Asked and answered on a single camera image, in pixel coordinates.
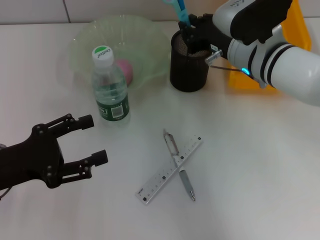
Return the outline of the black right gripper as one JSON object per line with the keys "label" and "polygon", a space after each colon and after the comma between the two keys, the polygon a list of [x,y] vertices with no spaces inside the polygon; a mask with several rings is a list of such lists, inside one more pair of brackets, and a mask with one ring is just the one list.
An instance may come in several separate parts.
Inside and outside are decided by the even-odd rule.
{"label": "black right gripper", "polygon": [[232,38],[222,33],[214,25],[212,14],[202,16],[190,14],[188,18],[194,29],[183,21],[178,22],[180,35],[187,47],[193,46],[193,49],[198,52],[209,50],[210,46],[213,45],[222,50],[223,54],[228,53]]}

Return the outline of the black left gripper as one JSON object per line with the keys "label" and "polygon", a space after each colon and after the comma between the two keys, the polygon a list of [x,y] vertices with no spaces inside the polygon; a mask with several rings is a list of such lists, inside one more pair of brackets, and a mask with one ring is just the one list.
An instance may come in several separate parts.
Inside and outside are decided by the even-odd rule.
{"label": "black left gripper", "polygon": [[69,113],[48,124],[35,125],[23,142],[0,150],[0,189],[41,180],[50,189],[92,177],[92,166],[108,163],[105,150],[84,159],[64,163],[57,138],[94,127],[92,116],[74,119]]}

